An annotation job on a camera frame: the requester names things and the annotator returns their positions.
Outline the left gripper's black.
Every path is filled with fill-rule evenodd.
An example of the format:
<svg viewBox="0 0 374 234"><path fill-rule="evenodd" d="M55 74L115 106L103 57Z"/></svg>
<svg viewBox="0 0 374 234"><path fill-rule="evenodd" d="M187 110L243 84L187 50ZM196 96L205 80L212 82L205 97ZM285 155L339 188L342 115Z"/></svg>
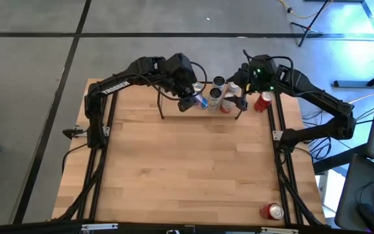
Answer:
<svg viewBox="0 0 374 234"><path fill-rule="evenodd" d="M185 112L196 103L194 97L193 84L197 82L197 77L192 68L190 59L182 54L176 53L164 63L166 72L166 91L170 91L178 97L186 97L179 100L177 106L181 112Z"/></svg>

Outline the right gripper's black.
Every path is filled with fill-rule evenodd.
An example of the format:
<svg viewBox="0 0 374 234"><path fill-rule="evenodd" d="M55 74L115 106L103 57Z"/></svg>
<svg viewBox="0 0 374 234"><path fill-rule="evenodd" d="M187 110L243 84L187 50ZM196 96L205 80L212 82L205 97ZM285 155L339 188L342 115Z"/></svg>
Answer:
<svg viewBox="0 0 374 234"><path fill-rule="evenodd" d="M270 92L275 89L276 73L277 66L273 57L258 55L249 57L248 63L242 63L241 67L227 79L227 82L236 84L245 94ZM248 109L245 96L237 97L235 105L240 111Z"/></svg>

